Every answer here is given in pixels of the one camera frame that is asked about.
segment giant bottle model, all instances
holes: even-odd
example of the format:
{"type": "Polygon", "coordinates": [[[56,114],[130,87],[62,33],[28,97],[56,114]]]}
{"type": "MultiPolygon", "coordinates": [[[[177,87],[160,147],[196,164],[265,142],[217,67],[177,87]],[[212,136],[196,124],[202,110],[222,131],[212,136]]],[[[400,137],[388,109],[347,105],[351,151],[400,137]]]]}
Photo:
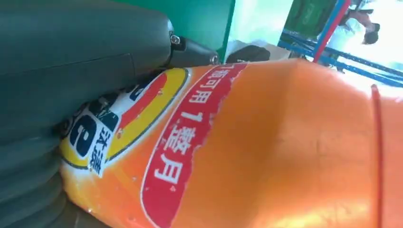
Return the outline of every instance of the giant bottle model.
{"type": "Polygon", "coordinates": [[[401,228],[403,92],[305,61],[171,69],[83,106],[70,199],[115,228],[401,228]]]}

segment blue metal rack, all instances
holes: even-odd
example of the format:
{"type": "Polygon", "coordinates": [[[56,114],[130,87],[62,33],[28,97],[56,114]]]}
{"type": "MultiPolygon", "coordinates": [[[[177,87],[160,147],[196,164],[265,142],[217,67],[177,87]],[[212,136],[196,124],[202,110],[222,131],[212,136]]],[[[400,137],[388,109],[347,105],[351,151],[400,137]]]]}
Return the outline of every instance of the blue metal rack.
{"type": "Polygon", "coordinates": [[[282,47],[282,48],[286,48],[286,49],[294,51],[294,52],[297,52],[297,53],[300,53],[300,54],[303,54],[303,55],[306,55],[306,56],[309,56],[309,57],[313,57],[314,62],[317,62],[318,60],[320,60],[324,63],[332,64],[338,68],[346,69],[346,70],[355,72],[357,74],[366,76],[368,78],[377,80],[386,85],[403,87],[403,72],[402,71],[391,69],[391,68],[382,66],[380,64],[373,63],[371,61],[368,61],[368,60],[365,60],[365,59],[362,59],[362,58],[359,58],[356,56],[352,56],[350,54],[326,47],[328,40],[330,39],[331,35],[333,34],[336,26],[340,23],[340,20],[343,17],[343,15],[345,14],[345,11],[347,10],[348,6],[350,5],[350,2],[351,2],[350,0],[339,0],[336,3],[335,9],[333,10],[328,22],[326,23],[324,31],[322,32],[321,36],[319,37],[317,43],[315,43],[311,40],[307,40],[306,38],[299,36],[295,32],[284,30],[282,37],[288,38],[288,40],[292,40],[294,43],[297,44],[297,46],[289,44],[283,40],[281,40],[278,43],[278,46],[282,47]],[[366,70],[362,70],[357,67],[338,62],[332,58],[321,56],[321,54],[324,50],[328,53],[339,55],[346,59],[350,59],[357,63],[370,66],[372,68],[384,71],[391,75],[370,73],[366,70]]]}

